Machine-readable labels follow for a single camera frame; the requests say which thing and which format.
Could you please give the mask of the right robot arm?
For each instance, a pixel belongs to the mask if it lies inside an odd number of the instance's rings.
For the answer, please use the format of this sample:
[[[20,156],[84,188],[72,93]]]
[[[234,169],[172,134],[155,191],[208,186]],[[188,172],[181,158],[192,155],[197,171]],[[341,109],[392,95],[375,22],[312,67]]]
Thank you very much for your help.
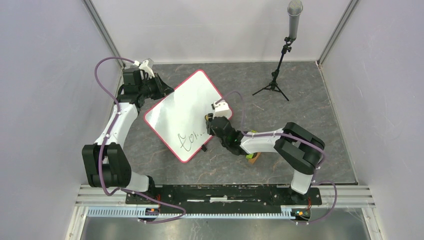
[[[323,140],[294,122],[268,132],[236,130],[224,116],[205,116],[206,130],[236,156],[255,153],[278,153],[294,169],[289,199],[302,204],[309,198],[315,170],[325,158]]]

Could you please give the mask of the pink framed whiteboard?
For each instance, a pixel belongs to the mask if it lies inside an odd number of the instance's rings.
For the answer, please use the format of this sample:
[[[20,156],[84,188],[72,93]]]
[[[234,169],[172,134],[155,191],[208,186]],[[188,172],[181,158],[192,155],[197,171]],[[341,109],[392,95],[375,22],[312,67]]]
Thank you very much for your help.
[[[144,114],[144,121],[182,163],[187,163],[212,136],[205,116],[223,96],[199,69],[180,83],[174,92]]]

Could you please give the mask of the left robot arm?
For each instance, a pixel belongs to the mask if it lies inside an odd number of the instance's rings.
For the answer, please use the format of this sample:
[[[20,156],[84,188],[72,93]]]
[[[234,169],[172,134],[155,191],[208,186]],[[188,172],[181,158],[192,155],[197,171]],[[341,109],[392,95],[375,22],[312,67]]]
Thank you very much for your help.
[[[160,100],[173,92],[174,89],[149,66],[130,67],[123,71],[123,84],[118,89],[111,118],[99,138],[82,148],[91,187],[131,189],[138,192],[137,196],[145,204],[156,200],[153,179],[132,171],[123,146],[145,100]]]

